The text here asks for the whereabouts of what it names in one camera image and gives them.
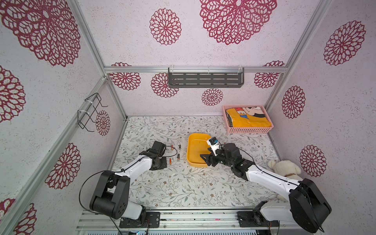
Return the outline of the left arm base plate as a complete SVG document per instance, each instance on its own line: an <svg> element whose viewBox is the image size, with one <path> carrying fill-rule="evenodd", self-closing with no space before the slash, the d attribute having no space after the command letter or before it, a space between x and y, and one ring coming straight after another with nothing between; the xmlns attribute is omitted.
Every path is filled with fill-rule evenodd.
<svg viewBox="0 0 376 235"><path fill-rule="evenodd" d="M121 229L131 229L131 228L159 228L161 222L161 213L158 211L143 211L140 218L130 219L122 217L120 220L119 227Z"/></svg>

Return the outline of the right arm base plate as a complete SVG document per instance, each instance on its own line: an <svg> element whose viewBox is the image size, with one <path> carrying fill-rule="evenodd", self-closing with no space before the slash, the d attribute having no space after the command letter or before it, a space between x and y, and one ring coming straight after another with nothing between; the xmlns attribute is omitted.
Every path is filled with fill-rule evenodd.
<svg viewBox="0 0 376 235"><path fill-rule="evenodd" d="M268 221L260 212L261 207L266 203L267 201L260 202L252 211L238 211L237 218L240 227L277 227L279 225L279 222L277 220Z"/></svg>

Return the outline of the yellow plastic storage tray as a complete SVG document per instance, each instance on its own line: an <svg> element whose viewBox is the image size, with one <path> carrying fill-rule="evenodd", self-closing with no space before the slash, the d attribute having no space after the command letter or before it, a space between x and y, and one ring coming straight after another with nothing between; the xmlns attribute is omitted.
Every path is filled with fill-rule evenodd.
<svg viewBox="0 0 376 235"><path fill-rule="evenodd" d="M206 162L201 158L201 154L210 154L207 140L211 138L208 134L193 133L189 136L187 148L187 161L192 167L207 167Z"/></svg>

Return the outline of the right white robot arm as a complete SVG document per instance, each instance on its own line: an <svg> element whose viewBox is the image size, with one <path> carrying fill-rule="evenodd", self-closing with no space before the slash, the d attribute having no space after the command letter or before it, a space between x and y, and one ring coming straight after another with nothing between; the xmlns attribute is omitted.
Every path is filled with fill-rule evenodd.
<svg viewBox="0 0 376 235"><path fill-rule="evenodd" d="M323 230L322 224L332 208L313 181L290 179L266 170L243 158L242 150L233 143L222 145L212 138L207 144L210 154L200 157L208 166L226 165L236 177L262 185L287 200L280 206L274 202L259 203L255 210L264 220L294 222L312 234Z"/></svg>

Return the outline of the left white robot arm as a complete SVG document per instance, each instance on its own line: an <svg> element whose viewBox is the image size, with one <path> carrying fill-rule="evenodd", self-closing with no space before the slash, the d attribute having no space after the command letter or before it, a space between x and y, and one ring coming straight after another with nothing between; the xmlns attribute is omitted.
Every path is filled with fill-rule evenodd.
<svg viewBox="0 0 376 235"><path fill-rule="evenodd" d="M144 223L146 208L129 200L130 184L146 171L167 168L165 150L165 144L155 141L150 149L141 152L121 170L101 173L89 203L90 210L112 219L126 218Z"/></svg>

